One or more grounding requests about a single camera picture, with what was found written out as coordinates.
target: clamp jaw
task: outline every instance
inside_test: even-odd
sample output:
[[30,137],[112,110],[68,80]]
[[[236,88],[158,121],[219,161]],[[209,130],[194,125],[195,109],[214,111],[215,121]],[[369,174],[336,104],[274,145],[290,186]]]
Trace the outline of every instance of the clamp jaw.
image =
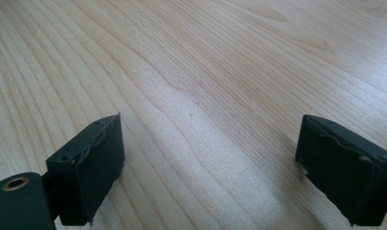
[[91,222],[125,162],[120,114],[99,119],[47,159],[44,175],[0,181],[0,229],[56,229]]
[[382,223],[387,213],[387,150],[335,122],[305,115],[295,159],[351,225]]

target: wooden table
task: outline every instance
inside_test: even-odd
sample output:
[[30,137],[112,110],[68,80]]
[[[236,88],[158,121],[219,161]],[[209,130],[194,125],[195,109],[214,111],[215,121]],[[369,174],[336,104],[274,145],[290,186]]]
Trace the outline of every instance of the wooden table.
[[118,112],[120,179],[58,229],[349,229],[294,154],[304,114],[387,149],[387,0],[0,0],[0,180]]

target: metal grommet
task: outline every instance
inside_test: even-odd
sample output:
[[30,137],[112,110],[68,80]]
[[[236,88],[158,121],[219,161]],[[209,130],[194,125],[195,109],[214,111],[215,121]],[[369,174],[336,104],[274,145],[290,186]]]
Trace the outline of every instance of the metal grommet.
[[10,192],[14,190],[18,190],[21,187],[25,186],[29,183],[30,179],[27,177],[17,177],[15,179],[10,180],[6,184],[3,185],[2,190],[5,192]]

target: dark green object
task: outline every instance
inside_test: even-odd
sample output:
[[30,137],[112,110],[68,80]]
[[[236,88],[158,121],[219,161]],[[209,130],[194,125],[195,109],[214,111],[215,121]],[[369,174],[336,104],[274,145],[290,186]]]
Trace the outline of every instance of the dark green object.
[[387,213],[387,151],[337,123],[305,115],[296,160],[350,224],[379,226]]
[[55,229],[92,221],[125,162],[120,115],[100,119],[47,159],[48,171],[0,182],[0,229]]

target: light wood surface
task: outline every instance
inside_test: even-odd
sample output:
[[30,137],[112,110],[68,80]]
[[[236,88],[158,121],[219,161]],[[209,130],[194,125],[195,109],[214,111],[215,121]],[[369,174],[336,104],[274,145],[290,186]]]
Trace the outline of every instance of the light wood surface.
[[294,154],[304,114],[387,149],[387,1],[0,0],[0,180],[118,112],[119,181],[58,229],[349,229]]

